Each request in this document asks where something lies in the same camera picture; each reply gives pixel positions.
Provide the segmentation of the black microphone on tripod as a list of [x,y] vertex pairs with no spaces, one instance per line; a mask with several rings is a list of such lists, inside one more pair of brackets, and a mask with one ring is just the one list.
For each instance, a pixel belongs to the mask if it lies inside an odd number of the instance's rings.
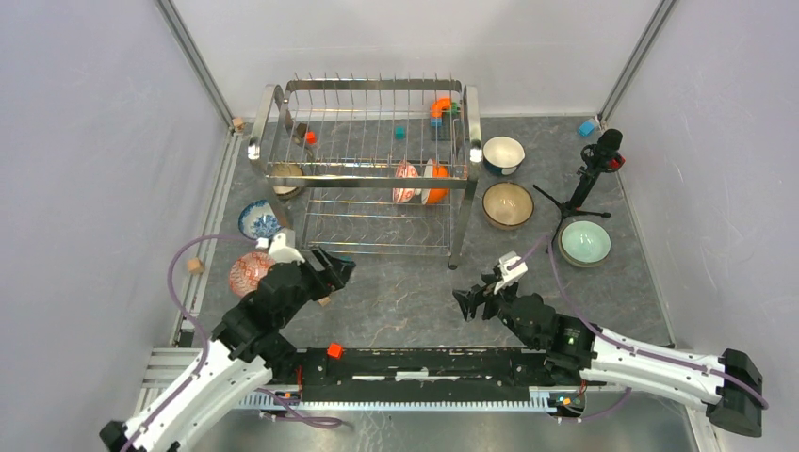
[[620,130],[607,129],[596,143],[586,145],[580,150],[580,158],[583,165],[577,171],[579,183],[567,201],[559,202],[538,185],[533,186],[535,190],[550,200],[560,212],[559,223],[550,239],[551,245],[555,244],[557,235],[560,233],[567,218],[583,216],[611,217],[610,212],[585,211],[582,206],[601,174],[616,173],[625,165],[626,159],[620,154],[623,138],[624,135]]

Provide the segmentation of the teal and white bowl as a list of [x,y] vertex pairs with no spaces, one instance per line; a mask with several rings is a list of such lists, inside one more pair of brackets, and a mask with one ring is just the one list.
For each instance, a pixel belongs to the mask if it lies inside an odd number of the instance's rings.
[[511,137],[493,137],[482,147],[482,163],[497,176],[514,174],[526,157],[524,147]]

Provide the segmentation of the light wooden cube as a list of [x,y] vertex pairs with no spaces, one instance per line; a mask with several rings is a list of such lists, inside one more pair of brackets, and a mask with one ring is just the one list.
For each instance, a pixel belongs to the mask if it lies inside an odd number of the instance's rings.
[[199,257],[192,257],[187,260],[186,269],[189,274],[201,275],[204,273],[204,262]]

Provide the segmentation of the red cube on base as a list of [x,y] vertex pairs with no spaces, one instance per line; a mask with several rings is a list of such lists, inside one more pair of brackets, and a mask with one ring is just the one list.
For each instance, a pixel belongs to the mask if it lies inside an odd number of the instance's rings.
[[335,360],[340,360],[344,354],[344,348],[338,343],[331,343],[327,348],[327,355]]

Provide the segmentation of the pale green bowl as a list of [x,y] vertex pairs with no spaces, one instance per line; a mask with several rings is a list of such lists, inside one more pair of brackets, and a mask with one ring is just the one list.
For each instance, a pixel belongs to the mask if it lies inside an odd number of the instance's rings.
[[611,237],[599,224],[573,221],[562,228],[557,244],[562,257],[572,266],[590,268],[602,265],[611,253]]

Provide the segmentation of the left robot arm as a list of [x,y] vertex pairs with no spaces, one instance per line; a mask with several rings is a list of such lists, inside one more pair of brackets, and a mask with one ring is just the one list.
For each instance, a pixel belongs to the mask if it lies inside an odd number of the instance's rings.
[[190,451],[245,396],[289,381],[299,353],[281,334],[308,302],[343,289],[356,264],[314,249],[314,266],[295,250],[274,263],[255,289],[227,311],[192,364],[150,406],[99,432],[108,451]]

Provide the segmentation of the blue block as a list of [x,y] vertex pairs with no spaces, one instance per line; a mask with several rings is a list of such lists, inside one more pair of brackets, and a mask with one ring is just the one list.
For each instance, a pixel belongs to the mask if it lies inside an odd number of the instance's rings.
[[579,126],[577,132],[581,137],[588,137],[598,128],[598,126],[599,124],[595,119],[588,119]]

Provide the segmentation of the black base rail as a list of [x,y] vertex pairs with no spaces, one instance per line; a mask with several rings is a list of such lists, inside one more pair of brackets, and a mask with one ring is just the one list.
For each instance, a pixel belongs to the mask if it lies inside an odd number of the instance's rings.
[[303,402],[521,402],[530,388],[578,385],[587,347],[277,348],[259,354],[272,382],[295,383]]

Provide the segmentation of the blue floral bowl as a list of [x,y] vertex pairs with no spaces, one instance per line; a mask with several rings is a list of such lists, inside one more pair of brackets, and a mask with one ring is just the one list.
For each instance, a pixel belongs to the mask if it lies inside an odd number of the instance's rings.
[[267,200],[259,200],[248,204],[239,214],[237,227],[248,239],[272,238],[283,226]]

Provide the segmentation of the red patterned bowl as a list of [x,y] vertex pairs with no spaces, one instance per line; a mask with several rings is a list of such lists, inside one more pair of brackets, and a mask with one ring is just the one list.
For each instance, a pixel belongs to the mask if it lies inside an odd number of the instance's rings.
[[229,272],[228,281],[232,292],[242,298],[254,291],[274,264],[275,261],[262,251],[251,251],[240,256]]

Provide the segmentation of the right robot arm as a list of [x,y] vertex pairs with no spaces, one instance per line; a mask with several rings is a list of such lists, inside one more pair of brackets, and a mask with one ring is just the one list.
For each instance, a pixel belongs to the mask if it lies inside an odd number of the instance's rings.
[[762,435],[763,376],[744,352],[720,355],[661,347],[563,315],[538,294],[520,296],[517,283],[497,275],[452,296],[465,320],[497,318],[528,349],[544,354],[546,376],[622,385],[703,411],[717,428],[745,437]]

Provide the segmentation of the pink speckled bowl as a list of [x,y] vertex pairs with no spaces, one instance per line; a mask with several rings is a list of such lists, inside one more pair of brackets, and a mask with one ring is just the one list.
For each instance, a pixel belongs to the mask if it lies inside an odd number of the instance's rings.
[[512,182],[489,186],[483,194],[481,206],[488,223],[505,231],[525,225],[535,210],[534,200],[528,190]]

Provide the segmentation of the orange toy piece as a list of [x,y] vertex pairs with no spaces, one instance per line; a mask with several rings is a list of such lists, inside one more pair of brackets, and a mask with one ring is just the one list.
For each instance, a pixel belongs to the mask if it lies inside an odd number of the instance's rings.
[[433,127],[440,127],[444,124],[446,115],[457,114],[460,106],[452,101],[450,97],[442,97],[435,100],[431,105],[430,122]]

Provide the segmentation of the metal dish rack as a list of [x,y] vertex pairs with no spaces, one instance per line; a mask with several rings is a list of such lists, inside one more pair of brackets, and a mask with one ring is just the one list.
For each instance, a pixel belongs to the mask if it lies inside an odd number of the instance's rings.
[[[442,97],[460,110],[433,127],[431,105]],[[479,99],[475,86],[439,76],[294,78],[263,88],[247,158],[302,248],[444,256],[455,269],[481,173]],[[316,144],[293,139],[296,122]],[[403,140],[395,139],[398,126]],[[429,159],[449,177],[424,178]],[[424,205],[422,189],[436,183],[448,195]]]

